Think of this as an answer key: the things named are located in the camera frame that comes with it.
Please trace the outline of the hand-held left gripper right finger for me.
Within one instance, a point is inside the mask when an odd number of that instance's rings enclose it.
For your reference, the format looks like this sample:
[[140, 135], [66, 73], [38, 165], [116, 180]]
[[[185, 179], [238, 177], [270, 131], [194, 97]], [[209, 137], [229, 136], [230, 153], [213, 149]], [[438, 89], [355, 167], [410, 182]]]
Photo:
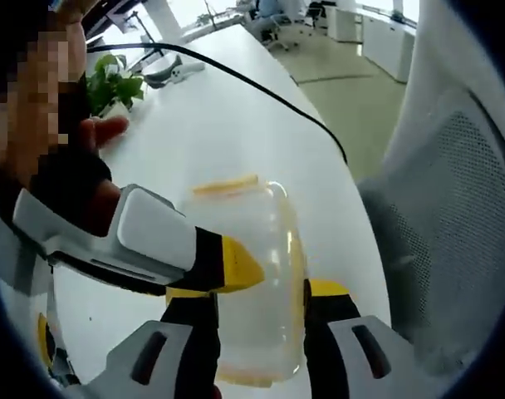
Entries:
[[386, 398], [392, 367], [340, 283], [304, 282], [304, 354], [313, 398]]

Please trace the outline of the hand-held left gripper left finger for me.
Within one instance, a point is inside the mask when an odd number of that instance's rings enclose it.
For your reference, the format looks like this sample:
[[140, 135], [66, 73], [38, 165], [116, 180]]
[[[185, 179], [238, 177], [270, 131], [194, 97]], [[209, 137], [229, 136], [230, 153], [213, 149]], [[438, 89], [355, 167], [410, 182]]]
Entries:
[[179, 291], [106, 357], [107, 398], [213, 398], [220, 356], [214, 293]]

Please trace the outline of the person's right hand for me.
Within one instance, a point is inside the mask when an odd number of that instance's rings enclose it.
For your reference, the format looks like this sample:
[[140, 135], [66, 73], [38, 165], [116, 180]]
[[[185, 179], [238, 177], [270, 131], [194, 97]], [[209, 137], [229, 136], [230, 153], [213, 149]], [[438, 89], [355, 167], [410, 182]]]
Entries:
[[121, 189], [112, 182], [110, 168], [99, 149], [125, 133], [123, 116], [81, 121], [59, 145], [39, 161], [31, 193], [54, 213], [97, 237], [108, 234]]

